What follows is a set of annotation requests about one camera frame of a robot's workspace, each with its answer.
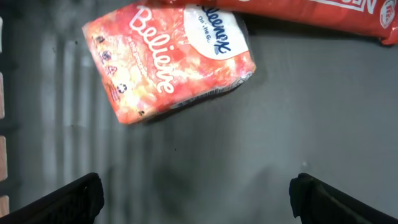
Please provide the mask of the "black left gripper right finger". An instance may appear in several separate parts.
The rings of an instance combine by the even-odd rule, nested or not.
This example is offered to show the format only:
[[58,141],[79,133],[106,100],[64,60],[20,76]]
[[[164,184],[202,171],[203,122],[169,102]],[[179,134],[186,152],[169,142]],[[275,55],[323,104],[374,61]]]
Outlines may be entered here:
[[302,224],[397,224],[397,219],[301,173],[290,181],[290,205]]

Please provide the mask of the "red coffee stick sachet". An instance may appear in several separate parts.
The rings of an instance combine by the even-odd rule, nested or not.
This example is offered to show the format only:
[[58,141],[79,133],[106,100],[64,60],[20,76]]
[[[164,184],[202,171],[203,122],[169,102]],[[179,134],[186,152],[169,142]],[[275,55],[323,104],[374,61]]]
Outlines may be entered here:
[[377,37],[397,43],[397,0],[174,0]]

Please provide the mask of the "orange Kleenex tissue pack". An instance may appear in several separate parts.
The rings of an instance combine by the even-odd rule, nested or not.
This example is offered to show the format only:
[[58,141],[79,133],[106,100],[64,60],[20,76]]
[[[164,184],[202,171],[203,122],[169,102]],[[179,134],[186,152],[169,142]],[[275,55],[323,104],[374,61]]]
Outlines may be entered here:
[[256,69],[235,15],[218,8],[135,2],[83,34],[122,124],[230,91]]

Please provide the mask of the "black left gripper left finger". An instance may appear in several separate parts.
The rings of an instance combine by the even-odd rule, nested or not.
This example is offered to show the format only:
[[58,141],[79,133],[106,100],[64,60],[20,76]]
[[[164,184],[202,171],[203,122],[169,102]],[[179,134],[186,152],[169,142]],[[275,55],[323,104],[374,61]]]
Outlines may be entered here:
[[103,185],[92,172],[1,217],[1,224],[91,224],[103,207]]

